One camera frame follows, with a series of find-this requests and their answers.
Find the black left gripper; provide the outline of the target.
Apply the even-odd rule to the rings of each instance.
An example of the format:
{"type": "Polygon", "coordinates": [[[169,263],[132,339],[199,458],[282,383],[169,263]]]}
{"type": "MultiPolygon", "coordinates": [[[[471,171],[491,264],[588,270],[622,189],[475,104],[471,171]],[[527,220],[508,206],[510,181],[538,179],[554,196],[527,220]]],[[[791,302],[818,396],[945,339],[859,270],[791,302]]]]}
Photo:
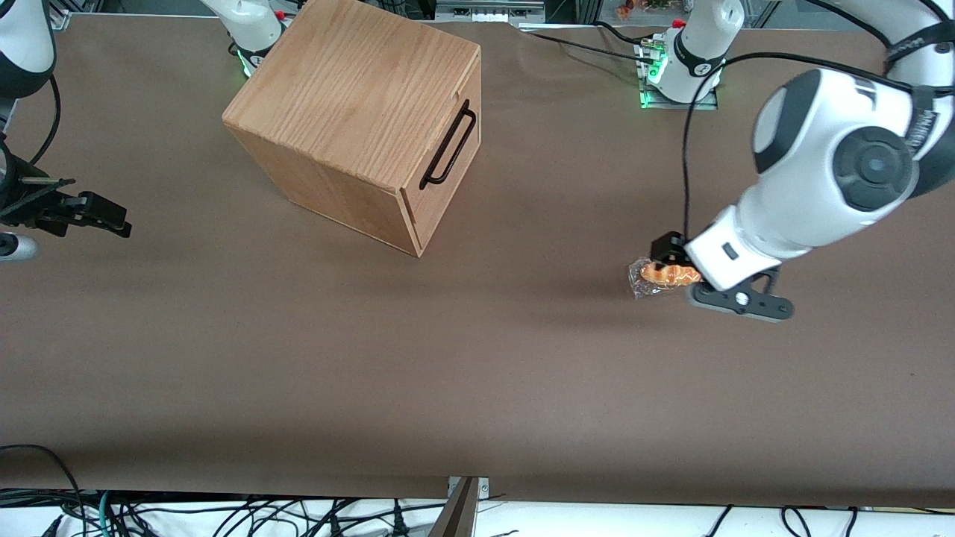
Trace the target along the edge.
{"type": "Polygon", "coordinates": [[[689,239],[680,232],[666,232],[651,243],[651,261],[659,266],[689,266],[696,268],[686,246],[689,239]]]}

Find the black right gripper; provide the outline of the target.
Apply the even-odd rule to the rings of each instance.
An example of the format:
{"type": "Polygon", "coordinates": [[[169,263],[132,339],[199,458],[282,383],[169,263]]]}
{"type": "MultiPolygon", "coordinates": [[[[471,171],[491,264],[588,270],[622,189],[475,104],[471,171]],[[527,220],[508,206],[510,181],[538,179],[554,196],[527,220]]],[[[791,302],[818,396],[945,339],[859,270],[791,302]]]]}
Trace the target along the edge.
{"type": "Polygon", "coordinates": [[[65,237],[69,226],[92,227],[129,238],[132,224],[126,208],[93,192],[82,192],[75,208],[67,201],[74,197],[62,193],[74,179],[26,177],[2,180],[1,222],[5,227],[41,229],[65,237]]]}

